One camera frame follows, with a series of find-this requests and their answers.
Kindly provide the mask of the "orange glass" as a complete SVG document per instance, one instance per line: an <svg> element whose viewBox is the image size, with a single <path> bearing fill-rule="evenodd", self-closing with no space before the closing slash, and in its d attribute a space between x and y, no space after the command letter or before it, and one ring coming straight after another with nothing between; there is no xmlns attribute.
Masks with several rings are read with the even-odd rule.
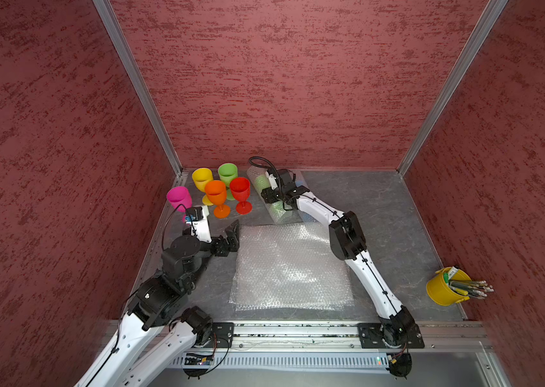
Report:
<svg viewBox="0 0 545 387"><path fill-rule="evenodd" d="M231 212L227 201L227 187L221 180L212 180L205 187L205 193L208 199L214 205L214 216L218 219L225 219Z"/></svg>

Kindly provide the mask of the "yellow glass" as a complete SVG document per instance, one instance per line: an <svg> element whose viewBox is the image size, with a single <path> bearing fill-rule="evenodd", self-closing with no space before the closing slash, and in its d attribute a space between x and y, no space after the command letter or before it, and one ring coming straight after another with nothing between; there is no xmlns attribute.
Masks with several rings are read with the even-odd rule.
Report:
<svg viewBox="0 0 545 387"><path fill-rule="evenodd" d="M211 200L209 200L206 194L206 185L214 180L212 170L208 168L196 169L192 173L192 179L193 183L196 185L196 188L204 193L203 204L205 206L212 206L213 203L211 202Z"/></svg>

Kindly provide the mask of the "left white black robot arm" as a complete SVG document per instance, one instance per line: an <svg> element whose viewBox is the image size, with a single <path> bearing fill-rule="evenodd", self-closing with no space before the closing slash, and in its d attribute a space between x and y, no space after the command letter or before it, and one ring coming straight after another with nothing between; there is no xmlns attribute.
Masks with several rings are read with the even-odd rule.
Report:
<svg viewBox="0 0 545 387"><path fill-rule="evenodd" d="M182 355L187 375L201 377L227 359L233 324L186 304L209 260L240 248L239 222L218 237L209 231L206 220L193 222L163 251L161 271L128 298L116 332L78 385L147 386Z"/></svg>

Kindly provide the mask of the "red glass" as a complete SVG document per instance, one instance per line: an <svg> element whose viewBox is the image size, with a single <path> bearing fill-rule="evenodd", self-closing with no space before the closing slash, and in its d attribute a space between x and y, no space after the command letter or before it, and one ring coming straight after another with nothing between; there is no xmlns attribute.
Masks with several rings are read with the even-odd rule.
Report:
<svg viewBox="0 0 545 387"><path fill-rule="evenodd" d="M238 202L236 211L239 214L249 214L253 205L248 201L251 193L250 181L245 177L237 177L230 183L230 191L233 198Z"/></svg>

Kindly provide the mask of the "pink glass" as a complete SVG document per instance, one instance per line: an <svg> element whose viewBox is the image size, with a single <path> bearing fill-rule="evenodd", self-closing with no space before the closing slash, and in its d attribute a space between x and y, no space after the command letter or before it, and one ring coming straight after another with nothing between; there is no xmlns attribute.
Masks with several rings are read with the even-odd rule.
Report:
<svg viewBox="0 0 545 387"><path fill-rule="evenodd" d="M187 223L186 211L193 206L189 190L184 186L174 187L169 190L166 199L174 210L182 215L182 222Z"/></svg>

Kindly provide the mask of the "bright green wine glass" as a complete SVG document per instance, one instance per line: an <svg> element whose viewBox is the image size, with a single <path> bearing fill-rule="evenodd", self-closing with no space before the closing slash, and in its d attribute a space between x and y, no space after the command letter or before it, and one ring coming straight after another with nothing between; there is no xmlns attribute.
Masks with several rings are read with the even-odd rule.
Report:
<svg viewBox="0 0 545 387"><path fill-rule="evenodd" d="M239 175L238 167L233 163L221 164L218 168L219 179L225 184L227 188L227 200L235 201L235 198L232 195L230 190L230 184L235 180Z"/></svg>

